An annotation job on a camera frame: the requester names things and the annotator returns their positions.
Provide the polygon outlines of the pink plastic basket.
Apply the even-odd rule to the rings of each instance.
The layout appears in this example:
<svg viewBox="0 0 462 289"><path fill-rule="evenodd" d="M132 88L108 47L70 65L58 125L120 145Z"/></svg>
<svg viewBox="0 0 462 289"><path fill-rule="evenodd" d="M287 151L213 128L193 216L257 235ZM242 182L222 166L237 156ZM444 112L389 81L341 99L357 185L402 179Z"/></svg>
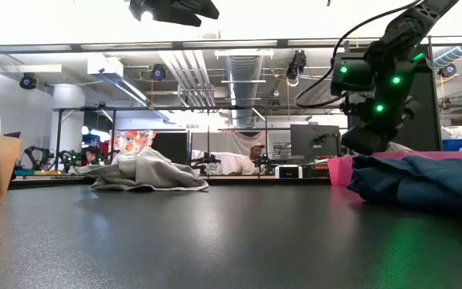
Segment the pink plastic basket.
<svg viewBox="0 0 462 289"><path fill-rule="evenodd" d="M462 159L462 152L383 152L374 153L373 157L400 160L408 156L426 157L431 159ZM345 187L349 184L352 174L352 160L355 155L346 155L344 157L335 157L328 160L327 165L330 173L330 182L332 185Z"/></svg>

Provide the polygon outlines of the white ceiling box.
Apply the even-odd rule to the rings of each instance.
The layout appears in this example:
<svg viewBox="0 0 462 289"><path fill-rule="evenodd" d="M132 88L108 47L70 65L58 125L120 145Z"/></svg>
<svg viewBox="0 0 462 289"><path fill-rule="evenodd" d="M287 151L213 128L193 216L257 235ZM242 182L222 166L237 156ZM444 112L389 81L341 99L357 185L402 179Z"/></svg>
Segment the white ceiling box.
<svg viewBox="0 0 462 289"><path fill-rule="evenodd" d="M116 57L93 55L87 59L87 73L90 75L102 73L107 76L123 77L124 65Z"/></svg>

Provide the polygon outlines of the small black panel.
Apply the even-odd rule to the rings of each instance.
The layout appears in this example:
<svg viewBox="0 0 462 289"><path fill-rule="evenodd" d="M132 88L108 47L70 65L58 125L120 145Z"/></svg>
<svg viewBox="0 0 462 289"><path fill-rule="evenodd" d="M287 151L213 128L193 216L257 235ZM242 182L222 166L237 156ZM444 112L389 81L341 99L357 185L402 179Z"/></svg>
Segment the small black panel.
<svg viewBox="0 0 462 289"><path fill-rule="evenodd" d="M158 132L151 147L174 163L186 165L188 136L181 132Z"/></svg>

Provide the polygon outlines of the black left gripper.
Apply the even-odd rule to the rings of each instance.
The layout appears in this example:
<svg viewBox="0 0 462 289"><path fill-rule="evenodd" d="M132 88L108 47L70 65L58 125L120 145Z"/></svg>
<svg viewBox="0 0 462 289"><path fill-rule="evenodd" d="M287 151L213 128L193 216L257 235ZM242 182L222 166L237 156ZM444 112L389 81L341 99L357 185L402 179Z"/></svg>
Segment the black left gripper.
<svg viewBox="0 0 462 289"><path fill-rule="evenodd" d="M218 19L220 11L212 0L130 0L128 9L137 21L169 22L200 26L200 16Z"/></svg>

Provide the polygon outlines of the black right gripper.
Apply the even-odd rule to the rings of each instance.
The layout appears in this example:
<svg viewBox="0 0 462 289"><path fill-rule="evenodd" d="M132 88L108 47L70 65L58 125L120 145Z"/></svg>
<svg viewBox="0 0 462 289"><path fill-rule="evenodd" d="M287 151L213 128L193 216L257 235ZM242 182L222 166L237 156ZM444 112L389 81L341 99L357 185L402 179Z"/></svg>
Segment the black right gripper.
<svg viewBox="0 0 462 289"><path fill-rule="evenodd" d="M341 144L358 154L371 156L387 151L399 130L399 125L381 131L376 131L368 125L357 125L342 135Z"/></svg>

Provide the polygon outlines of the black metal rig frame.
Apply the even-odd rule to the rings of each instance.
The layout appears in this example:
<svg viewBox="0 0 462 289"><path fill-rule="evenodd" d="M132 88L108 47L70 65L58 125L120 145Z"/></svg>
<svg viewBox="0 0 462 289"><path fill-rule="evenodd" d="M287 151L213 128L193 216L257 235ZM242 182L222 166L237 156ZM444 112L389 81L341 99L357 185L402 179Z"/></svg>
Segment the black metal rig frame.
<svg viewBox="0 0 462 289"><path fill-rule="evenodd" d="M252 177L210 177L205 178L209 185L331 185L330 178L307 179L276 179L272 176ZM37 189L69 185L92 185L94 178L90 177L29 177L16 178L10 181L8 189Z"/></svg>

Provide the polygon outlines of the navy blue towel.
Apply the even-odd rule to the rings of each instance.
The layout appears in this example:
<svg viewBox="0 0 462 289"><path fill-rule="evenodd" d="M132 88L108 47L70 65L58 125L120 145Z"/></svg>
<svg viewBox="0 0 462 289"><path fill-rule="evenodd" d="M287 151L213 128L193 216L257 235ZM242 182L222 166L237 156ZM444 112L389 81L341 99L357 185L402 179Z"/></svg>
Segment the navy blue towel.
<svg viewBox="0 0 462 289"><path fill-rule="evenodd" d="M354 157L347 188L379 205L462 214L462 159Z"/></svg>

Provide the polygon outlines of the floral cloth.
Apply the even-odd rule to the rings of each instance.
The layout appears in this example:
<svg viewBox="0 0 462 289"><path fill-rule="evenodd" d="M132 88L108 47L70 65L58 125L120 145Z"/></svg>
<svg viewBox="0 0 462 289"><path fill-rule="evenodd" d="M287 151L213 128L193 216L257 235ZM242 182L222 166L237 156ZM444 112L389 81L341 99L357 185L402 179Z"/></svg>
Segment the floral cloth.
<svg viewBox="0 0 462 289"><path fill-rule="evenodd" d="M115 134L114 150L120 153L134 153L150 147L156 132L152 130L121 131Z"/></svg>

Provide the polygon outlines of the white towel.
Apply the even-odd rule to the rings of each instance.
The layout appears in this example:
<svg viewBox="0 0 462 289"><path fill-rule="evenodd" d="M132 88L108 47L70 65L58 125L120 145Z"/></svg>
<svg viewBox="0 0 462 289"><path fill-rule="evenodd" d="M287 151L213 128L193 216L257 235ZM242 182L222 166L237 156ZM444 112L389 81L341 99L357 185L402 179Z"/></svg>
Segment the white towel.
<svg viewBox="0 0 462 289"><path fill-rule="evenodd" d="M412 153L413 150L402 144L398 144L395 142L389 142L386 152L387 153Z"/></svg>

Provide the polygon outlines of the grey computer monitor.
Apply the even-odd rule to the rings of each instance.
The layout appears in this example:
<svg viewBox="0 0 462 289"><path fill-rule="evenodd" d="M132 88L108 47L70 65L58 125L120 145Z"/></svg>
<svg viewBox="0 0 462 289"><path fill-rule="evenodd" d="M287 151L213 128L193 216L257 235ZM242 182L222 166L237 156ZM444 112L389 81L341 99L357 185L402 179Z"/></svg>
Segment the grey computer monitor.
<svg viewBox="0 0 462 289"><path fill-rule="evenodd" d="M290 126L291 155L314 162L319 157L340 155L341 134L338 126L292 124Z"/></svg>

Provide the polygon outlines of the grey towel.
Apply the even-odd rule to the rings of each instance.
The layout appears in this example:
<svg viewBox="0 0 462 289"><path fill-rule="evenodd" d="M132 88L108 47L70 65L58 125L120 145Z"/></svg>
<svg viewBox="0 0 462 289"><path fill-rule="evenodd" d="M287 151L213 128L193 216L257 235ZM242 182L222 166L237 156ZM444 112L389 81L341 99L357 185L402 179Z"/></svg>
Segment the grey towel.
<svg viewBox="0 0 462 289"><path fill-rule="evenodd" d="M119 153L110 165L86 165L75 171L94 178L94 190L203 191L209 187L191 167L174 163L152 148Z"/></svg>

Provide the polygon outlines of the silver flexible duct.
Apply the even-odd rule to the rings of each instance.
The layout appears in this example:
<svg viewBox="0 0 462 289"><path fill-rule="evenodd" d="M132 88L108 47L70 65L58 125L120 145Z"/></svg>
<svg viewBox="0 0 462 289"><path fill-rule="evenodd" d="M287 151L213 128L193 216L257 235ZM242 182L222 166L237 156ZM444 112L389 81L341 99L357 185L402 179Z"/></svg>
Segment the silver flexible duct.
<svg viewBox="0 0 462 289"><path fill-rule="evenodd" d="M432 36L432 46L437 47L440 42L439 38L451 38L455 36ZM433 52L433 65L434 68L439 69L446 67L447 65L453 64L455 61L462 59L462 44L456 43L450 47L439 49L437 52Z"/></svg>

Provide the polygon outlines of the person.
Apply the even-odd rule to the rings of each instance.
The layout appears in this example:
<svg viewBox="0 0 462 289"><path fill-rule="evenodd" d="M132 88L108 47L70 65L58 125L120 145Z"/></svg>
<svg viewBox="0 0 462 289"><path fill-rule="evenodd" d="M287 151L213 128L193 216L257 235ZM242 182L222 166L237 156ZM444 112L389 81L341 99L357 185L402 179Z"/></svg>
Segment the person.
<svg viewBox="0 0 462 289"><path fill-rule="evenodd" d="M103 159L98 147L90 145L82 150L82 166L101 165L102 163Z"/></svg>
<svg viewBox="0 0 462 289"><path fill-rule="evenodd" d="M242 156L240 159L240 167L236 173L240 175L262 175L265 173L265 166L260 164L256 166L256 163L260 161L263 155L263 149L265 146L261 143L254 143L249 149L247 156Z"/></svg>

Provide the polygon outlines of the silver ceiling duct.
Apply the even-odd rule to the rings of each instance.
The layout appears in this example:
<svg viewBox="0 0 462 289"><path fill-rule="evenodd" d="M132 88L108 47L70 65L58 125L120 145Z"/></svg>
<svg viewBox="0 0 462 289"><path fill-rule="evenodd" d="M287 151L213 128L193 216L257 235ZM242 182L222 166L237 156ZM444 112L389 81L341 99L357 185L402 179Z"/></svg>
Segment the silver ceiling duct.
<svg viewBox="0 0 462 289"><path fill-rule="evenodd" d="M255 105L262 64L263 57L259 55L225 57L231 105L244 107L244 109L231 110L233 127L252 128L254 126L256 113L249 107Z"/></svg>

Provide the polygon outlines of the small white device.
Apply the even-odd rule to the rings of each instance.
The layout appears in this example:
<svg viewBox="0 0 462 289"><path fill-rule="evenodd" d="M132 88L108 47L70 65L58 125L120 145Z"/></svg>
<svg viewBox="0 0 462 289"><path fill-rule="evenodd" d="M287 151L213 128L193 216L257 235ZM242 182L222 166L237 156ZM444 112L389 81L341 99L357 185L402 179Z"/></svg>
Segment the small white device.
<svg viewBox="0 0 462 289"><path fill-rule="evenodd" d="M276 179L303 179L303 169L300 165L279 165L274 169Z"/></svg>

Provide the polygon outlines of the grey draped cloth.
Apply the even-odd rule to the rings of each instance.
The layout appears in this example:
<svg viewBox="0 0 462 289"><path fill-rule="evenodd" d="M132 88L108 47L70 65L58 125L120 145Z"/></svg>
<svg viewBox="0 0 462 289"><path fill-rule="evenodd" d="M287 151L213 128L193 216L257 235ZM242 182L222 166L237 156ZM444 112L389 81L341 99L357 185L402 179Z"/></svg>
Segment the grey draped cloth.
<svg viewBox="0 0 462 289"><path fill-rule="evenodd" d="M221 161L219 168L211 174L221 175L258 175L264 173L264 166L257 167L249 157L251 150L264 152L266 147L265 133L223 131L193 132L191 141L192 159L201 158L210 152Z"/></svg>

